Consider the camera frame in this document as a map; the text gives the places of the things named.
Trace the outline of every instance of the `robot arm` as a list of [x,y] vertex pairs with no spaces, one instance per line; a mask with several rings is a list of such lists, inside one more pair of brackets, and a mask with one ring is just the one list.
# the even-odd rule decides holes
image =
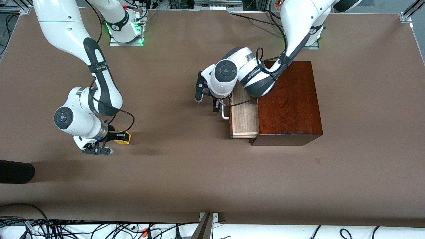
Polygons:
[[[361,0],[285,0],[280,9],[282,27],[287,38],[286,50],[279,56],[271,68],[266,68],[247,47],[238,47],[229,51],[216,65],[201,72],[210,94],[217,98],[227,97],[238,80],[252,97],[267,94],[276,79],[291,64],[304,46],[311,45],[320,37],[323,22],[333,5],[344,3],[344,8],[354,7]],[[236,77],[228,74],[227,65],[237,66]],[[202,101],[204,85],[197,84],[195,99]]]
[[[36,0],[34,8],[47,41],[59,50],[81,59],[89,68],[96,83],[97,88],[72,89],[65,104],[57,109],[54,115],[55,125],[62,131],[74,135],[77,146],[82,150],[86,149],[105,138],[109,131],[109,126],[95,114],[115,115],[122,107],[122,96],[115,85],[102,50],[82,23],[76,2]],[[128,16],[122,6],[116,6],[114,9],[111,7],[108,10],[110,15],[117,12],[121,13],[121,17]],[[126,26],[121,26],[117,35],[126,35],[129,39],[133,34],[125,32]]]

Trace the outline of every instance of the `brown table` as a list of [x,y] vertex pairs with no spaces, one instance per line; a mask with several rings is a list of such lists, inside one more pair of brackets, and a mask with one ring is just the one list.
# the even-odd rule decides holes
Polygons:
[[[96,38],[96,16],[81,12]],[[21,17],[0,65],[0,158],[37,172],[34,183],[0,185],[0,203],[33,203],[56,219],[182,222],[215,211],[229,223],[425,225],[425,67],[412,30],[395,14],[331,14],[326,25],[320,50],[296,58],[312,62],[324,133],[299,147],[230,139],[211,103],[194,100],[198,71],[233,47],[280,53],[273,26],[161,11],[143,47],[108,47],[104,33],[136,123],[131,145],[93,156],[52,119],[73,87],[89,86],[88,69],[48,44],[34,12]],[[129,123],[119,114],[113,125]]]

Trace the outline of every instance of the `white surface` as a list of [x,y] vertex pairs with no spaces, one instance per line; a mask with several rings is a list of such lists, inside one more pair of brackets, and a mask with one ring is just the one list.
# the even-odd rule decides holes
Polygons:
[[[160,228],[165,230],[175,224],[156,224],[152,228]],[[91,232],[98,225],[72,225],[66,226],[66,229],[72,232]],[[190,237],[196,229],[197,224],[189,224],[180,226],[180,234],[184,237]],[[139,231],[147,228],[148,224],[139,224]],[[235,224],[215,224],[213,229],[213,239],[222,239],[230,236],[229,239],[310,239],[317,226],[302,225],[235,225]],[[95,232],[93,239],[104,239],[116,225],[108,225],[107,227]],[[358,227],[358,226],[322,226],[315,239],[341,239],[340,229],[347,229],[353,239],[370,239],[374,227]],[[24,226],[11,226],[0,229],[0,237],[2,239],[18,239],[24,232]],[[152,237],[158,235],[159,230],[152,231]],[[174,239],[176,230],[171,229],[164,233],[163,239]],[[76,235],[79,239],[90,239],[91,234]],[[34,236],[34,239],[42,239],[44,237]],[[375,233],[375,239],[420,239],[425,238],[425,228],[393,228],[381,227]],[[127,233],[119,233],[116,239],[131,239]]]

